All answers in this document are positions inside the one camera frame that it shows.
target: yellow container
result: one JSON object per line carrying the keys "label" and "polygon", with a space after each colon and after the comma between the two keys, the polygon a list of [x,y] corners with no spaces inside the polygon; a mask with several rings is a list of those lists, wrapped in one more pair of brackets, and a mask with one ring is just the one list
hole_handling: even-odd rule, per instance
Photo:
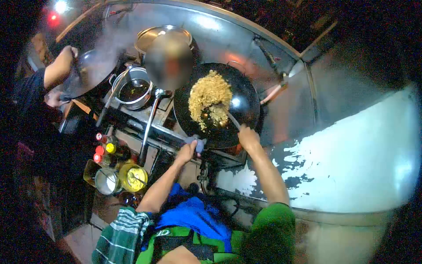
{"label": "yellow container", "polygon": [[148,174],[139,165],[126,163],[119,170],[119,179],[125,190],[129,192],[137,192],[146,187]]}

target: light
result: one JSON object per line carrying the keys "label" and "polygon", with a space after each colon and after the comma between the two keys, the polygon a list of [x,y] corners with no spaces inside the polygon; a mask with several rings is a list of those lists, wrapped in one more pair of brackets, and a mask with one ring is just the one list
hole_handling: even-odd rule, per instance
{"label": "light", "polygon": [[216,22],[217,18],[212,19],[211,17],[207,16],[197,16],[196,22],[203,26],[204,28],[218,30],[220,29],[220,25]]}
{"label": "light", "polygon": [[232,100],[232,105],[233,105],[234,107],[239,107],[239,105],[240,105],[240,100],[239,100],[239,98],[234,98],[234,99]]}
{"label": "light", "polygon": [[59,14],[63,14],[66,11],[67,8],[67,4],[65,1],[58,1],[55,5],[54,5],[54,9],[57,11],[57,13]]}

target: fried rice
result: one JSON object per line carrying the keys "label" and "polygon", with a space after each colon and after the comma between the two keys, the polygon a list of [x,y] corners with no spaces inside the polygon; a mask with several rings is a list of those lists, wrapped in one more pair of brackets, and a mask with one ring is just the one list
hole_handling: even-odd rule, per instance
{"label": "fried rice", "polygon": [[233,94],[230,85],[216,71],[200,78],[192,87],[189,97],[189,111],[191,118],[198,122],[201,130],[207,128],[204,118],[210,118],[214,126],[224,126],[228,117]]}

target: pot lid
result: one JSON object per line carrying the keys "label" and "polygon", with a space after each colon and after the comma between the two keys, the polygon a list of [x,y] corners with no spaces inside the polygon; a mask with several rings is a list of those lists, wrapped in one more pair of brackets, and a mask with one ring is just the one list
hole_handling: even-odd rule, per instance
{"label": "pot lid", "polygon": [[186,41],[188,45],[192,43],[192,35],[186,30],[172,25],[165,25],[159,27],[151,27],[138,33],[138,40],[135,43],[135,48],[142,54],[146,54],[151,43],[160,35],[172,34],[176,35]]}

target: blue apron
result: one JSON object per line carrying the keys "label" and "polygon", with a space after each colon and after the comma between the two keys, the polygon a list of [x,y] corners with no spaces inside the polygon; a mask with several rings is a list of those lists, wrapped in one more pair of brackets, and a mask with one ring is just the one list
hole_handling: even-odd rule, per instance
{"label": "blue apron", "polygon": [[[219,218],[218,209],[210,204],[204,204],[200,199],[204,197],[201,193],[193,196],[183,190],[180,184],[175,183],[165,204],[176,203],[177,205],[160,215],[153,233],[155,234],[158,230],[168,226],[187,227],[207,238],[223,241],[225,252],[231,253],[232,231],[216,220]],[[142,251],[146,250],[146,245],[143,245]]]}

